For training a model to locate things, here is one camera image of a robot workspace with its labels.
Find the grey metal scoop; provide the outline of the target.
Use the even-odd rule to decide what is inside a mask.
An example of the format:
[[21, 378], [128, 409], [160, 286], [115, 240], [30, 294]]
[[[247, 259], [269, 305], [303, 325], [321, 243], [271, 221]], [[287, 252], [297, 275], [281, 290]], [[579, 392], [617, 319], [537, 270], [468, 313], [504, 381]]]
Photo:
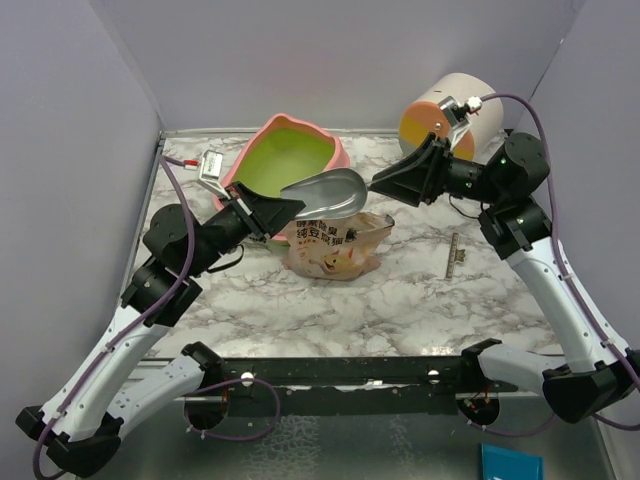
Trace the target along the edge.
[[297, 220], [334, 220], [359, 213], [366, 205], [368, 188], [354, 170], [336, 168], [282, 188], [280, 197], [305, 204]]

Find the peach cat litter bag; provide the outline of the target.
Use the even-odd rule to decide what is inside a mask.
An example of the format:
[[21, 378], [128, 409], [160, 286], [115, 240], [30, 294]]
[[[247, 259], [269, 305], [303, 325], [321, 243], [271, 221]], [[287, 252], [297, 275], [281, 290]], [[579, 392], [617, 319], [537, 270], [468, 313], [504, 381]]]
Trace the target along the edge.
[[291, 222], [283, 231], [289, 244], [283, 266], [309, 278], [354, 280], [380, 267], [375, 251], [394, 226], [391, 216], [369, 212]]

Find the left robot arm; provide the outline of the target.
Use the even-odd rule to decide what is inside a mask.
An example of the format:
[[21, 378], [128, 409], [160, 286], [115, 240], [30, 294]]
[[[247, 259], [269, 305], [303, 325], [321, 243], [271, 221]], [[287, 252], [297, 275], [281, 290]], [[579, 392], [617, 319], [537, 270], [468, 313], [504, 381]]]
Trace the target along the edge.
[[185, 201], [158, 210], [143, 242], [151, 255], [134, 273], [107, 330], [72, 378], [42, 406], [24, 408], [16, 423], [41, 455], [62, 473], [87, 478], [101, 470], [140, 423], [179, 396], [214, 392], [222, 360], [202, 343], [191, 344], [163, 370], [126, 388], [147, 352], [173, 328], [202, 289], [196, 277], [211, 273], [245, 238], [269, 238], [304, 209], [300, 200], [268, 198], [236, 182], [227, 202], [199, 223]]

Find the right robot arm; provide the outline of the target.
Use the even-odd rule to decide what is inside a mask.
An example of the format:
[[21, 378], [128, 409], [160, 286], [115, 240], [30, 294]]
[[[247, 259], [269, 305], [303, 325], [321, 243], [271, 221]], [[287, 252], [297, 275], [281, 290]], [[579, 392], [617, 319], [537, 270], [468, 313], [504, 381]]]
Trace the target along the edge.
[[409, 156], [373, 176], [370, 191], [417, 207], [443, 193], [486, 205], [480, 230], [520, 277], [552, 326], [563, 354], [550, 357], [489, 339], [465, 349], [461, 383], [481, 391], [506, 382], [542, 396], [554, 414], [578, 423], [627, 397], [639, 374], [631, 349], [573, 274], [553, 226], [532, 193], [550, 167], [541, 141], [511, 134], [487, 164], [454, 156], [429, 134]]

